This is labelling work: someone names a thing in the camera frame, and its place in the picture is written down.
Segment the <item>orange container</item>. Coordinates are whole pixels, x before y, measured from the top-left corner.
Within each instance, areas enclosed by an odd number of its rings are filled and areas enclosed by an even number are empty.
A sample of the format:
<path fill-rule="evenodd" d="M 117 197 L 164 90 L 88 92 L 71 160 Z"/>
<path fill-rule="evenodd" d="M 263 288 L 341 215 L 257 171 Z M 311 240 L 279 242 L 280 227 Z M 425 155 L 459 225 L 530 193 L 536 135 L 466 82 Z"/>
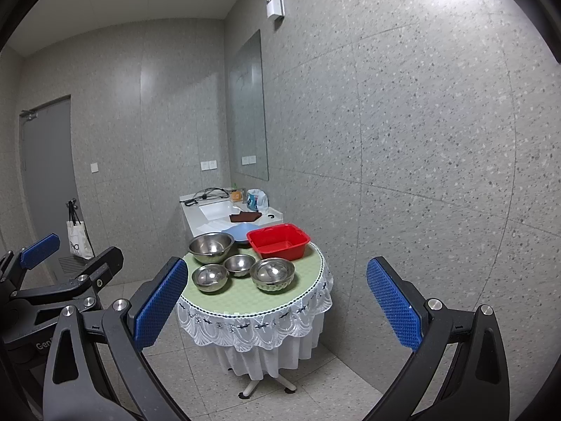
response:
<path fill-rule="evenodd" d="M 232 190 L 230 192 L 230 198 L 231 198 L 232 201 L 243 201 L 243 191 Z"/>

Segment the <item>brown cloth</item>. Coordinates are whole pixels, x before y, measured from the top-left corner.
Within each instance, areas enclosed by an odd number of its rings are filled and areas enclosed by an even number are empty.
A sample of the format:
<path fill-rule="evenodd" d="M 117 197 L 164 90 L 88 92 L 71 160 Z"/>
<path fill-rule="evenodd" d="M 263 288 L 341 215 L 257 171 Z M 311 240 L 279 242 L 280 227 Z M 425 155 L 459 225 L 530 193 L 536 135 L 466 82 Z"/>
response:
<path fill-rule="evenodd" d="M 239 222 L 254 222 L 262 216 L 261 212 L 255 211 L 240 211 L 238 214 L 230 214 L 229 218 L 232 223 Z"/>

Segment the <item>double wall socket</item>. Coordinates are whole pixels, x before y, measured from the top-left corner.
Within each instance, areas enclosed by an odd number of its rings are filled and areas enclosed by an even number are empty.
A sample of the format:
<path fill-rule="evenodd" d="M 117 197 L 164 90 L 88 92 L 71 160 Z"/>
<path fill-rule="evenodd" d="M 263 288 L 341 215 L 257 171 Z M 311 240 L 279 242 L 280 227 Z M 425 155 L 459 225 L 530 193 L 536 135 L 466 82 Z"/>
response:
<path fill-rule="evenodd" d="M 201 162 L 201 169 L 203 171 L 215 170 L 217 168 L 218 168 L 218 162 L 216 160 Z"/>

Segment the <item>medium steel bowl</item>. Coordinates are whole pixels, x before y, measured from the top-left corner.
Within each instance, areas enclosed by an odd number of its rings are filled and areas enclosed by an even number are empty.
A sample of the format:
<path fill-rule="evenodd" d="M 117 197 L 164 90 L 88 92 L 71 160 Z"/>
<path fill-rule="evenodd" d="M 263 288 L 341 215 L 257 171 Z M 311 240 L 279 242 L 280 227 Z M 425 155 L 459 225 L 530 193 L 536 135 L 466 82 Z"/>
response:
<path fill-rule="evenodd" d="M 263 292 L 279 292 L 286 289 L 294 280 L 294 264 L 282 258 L 257 261 L 250 269 L 255 286 Z"/>

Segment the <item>grey door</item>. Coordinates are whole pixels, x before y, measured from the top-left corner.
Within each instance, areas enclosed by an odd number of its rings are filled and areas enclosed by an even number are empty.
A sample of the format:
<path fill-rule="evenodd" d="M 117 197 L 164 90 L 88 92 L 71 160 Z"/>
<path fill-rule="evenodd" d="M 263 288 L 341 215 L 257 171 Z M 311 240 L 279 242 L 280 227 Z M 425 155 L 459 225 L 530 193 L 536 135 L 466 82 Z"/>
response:
<path fill-rule="evenodd" d="M 70 100 L 59 99 L 20 114 L 21 163 L 25 194 L 35 235 L 55 233 L 57 252 L 46 261 L 57 281 L 76 276 L 86 261 L 73 256 L 68 243 L 68 208 L 78 201 L 70 132 Z"/>

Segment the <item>white wall dispenser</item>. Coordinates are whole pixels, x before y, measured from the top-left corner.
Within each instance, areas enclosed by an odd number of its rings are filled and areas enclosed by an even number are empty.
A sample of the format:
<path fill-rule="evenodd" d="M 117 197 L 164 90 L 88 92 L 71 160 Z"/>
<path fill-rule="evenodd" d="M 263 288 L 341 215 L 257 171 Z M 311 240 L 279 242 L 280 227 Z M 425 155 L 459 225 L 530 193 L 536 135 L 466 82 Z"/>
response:
<path fill-rule="evenodd" d="M 285 16 L 284 0 L 265 0 L 266 16 L 268 19 L 278 20 Z"/>

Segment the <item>round table with tablecloth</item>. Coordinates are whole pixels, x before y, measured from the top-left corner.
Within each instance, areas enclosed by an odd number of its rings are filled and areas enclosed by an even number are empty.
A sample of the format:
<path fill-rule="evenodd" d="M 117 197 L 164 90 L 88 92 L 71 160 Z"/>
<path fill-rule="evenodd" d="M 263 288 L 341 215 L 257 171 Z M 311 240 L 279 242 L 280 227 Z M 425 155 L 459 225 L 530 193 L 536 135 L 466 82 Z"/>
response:
<path fill-rule="evenodd" d="M 194 344 L 224 372 L 249 377 L 241 399 L 249 398 L 267 376 L 286 393 L 295 393 L 296 386 L 281 371 L 297 369 L 318 346 L 324 315 L 333 305 L 333 276 L 313 243 L 294 265 L 293 282 L 280 292 L 262 292 L 243 278 L 206 294 L 190 280 L 179 297 L 178 320 Z"/>

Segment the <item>blue plastic plate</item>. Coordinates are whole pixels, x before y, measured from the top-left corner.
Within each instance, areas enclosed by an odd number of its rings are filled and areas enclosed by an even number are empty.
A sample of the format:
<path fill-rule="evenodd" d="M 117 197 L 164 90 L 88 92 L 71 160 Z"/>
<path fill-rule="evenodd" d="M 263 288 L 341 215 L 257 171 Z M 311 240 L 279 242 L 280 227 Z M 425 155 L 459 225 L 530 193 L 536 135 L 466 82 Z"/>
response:
<path fill-rule="evenodd" d="M 223 233 L 230 234 L 230 236 L 239 244 L 248 244 L 248 233 L 258 230 L 259 226 L 251 222 L 240 222 L 223 230 Z"/>

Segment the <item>white sink counter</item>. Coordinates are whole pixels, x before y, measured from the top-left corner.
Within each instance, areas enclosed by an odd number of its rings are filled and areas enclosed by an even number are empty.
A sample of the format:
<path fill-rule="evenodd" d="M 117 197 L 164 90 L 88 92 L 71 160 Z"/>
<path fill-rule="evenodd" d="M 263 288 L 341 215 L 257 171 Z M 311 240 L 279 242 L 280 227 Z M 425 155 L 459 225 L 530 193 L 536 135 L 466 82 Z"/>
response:
<path fill-rule="evenodd" d="M 217 187 L 207 187 L 198 192 L 180 196 L 179 201 L 188 240 L 202 235 L 197 228 L 209 221 L 231 222 L 230 214 L 250 211 L 245 202 L 232 201 L 227 189 Z"/>

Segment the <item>white paper towels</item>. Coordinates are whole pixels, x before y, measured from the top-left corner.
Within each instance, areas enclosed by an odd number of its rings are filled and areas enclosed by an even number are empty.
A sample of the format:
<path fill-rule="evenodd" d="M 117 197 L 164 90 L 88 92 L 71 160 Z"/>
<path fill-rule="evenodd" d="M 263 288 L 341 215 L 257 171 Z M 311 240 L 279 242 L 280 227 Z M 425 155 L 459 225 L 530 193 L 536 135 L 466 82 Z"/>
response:
<path fill-rule="evenodd" d="M 232 226 L 232 223 L 229 221 L 209 221 L 197 228 L 197 231 L 204 234 L 210 232 L 223 232 L 224 230 L 229 229 Z"/>

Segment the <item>plastic bag with blue pack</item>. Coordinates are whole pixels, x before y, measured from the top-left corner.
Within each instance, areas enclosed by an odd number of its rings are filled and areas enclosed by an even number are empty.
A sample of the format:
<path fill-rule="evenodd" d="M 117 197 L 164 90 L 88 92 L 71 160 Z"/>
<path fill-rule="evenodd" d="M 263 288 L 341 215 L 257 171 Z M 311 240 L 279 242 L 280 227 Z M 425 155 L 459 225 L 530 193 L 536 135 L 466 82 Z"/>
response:
<path fill-rule="evenodd" d="M 246 192 L 246 205 L 250 211 L 266 211 L 269 207 L 268 197 L 266 193 L 260 189 L 248 189 Z"/>

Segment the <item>white tote bag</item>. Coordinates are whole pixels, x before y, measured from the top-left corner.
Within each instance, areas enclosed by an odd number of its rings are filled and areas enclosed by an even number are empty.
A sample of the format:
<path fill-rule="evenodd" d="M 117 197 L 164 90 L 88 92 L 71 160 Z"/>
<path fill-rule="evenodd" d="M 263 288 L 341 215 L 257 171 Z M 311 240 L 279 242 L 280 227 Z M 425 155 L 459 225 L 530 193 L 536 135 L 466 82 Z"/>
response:
<path fill-rule="evenodd" d="M 70 253 L 83 260 L 92 260 L 95 253 L 90 238 L 88 237 L 86 224 L 78 215 L 76 199 L 67 202 L 67 210 L 67 231 Z"/>

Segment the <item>wall mirror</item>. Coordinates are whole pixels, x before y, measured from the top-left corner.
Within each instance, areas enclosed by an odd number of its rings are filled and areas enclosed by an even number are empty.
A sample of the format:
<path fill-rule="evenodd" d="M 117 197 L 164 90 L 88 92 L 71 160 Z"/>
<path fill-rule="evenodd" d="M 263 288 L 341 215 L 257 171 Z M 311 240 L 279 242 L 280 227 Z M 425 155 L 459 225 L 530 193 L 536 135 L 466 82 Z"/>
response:
<path fill-rule="evenodd" d="M 267 181 L 269 169 L 260 31 L 256 31 L 234 56 L 227 84 L 231 170 Z"/>

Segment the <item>red plastic basin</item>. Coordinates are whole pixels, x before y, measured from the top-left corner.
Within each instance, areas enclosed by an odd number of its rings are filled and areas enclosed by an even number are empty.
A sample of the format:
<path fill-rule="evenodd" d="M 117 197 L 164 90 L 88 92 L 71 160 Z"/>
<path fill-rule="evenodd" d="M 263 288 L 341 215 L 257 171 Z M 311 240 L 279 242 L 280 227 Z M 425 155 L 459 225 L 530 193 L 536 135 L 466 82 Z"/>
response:
<path fill-rule="evenodd" d="M 311 241 L 304 231 L 292 223 L 250 231 L 247 240 L 262 260 L 282 258 L 290 261 L 301 259 Z"/>

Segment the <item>large steel bowl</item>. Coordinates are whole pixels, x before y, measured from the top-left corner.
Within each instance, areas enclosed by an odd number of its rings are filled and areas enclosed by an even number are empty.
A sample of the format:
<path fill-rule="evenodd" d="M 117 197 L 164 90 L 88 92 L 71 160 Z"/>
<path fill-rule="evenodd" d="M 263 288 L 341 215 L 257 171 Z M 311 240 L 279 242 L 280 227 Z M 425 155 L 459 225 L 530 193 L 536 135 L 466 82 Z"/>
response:
<path fill-rule="evenodd" d="M 229 233 L 211 232 L 190 240 L 188 250 L 199 263 L 222 263 L 230 255 L 234 244 L 235 240 Z"/>

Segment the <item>small steel bowl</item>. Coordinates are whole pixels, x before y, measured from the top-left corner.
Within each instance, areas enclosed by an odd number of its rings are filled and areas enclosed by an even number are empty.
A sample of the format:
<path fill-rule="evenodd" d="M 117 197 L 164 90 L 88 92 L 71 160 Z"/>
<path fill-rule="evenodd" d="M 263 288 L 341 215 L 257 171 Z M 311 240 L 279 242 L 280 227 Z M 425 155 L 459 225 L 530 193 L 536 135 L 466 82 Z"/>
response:
<path fill-rule="evenodd" d="M 199 291 L 215 293 L 226 286 L 229 276 L 221 264 L 206 264 L 196 269 L 191 279 Z"/>
<path fill-rule="evenodd" d="M 230 256 L 223 262 L 224 268 L 233 278 L 244 278 L 250 274 L 256 259 L 251 255 L 238 254 Z"/>

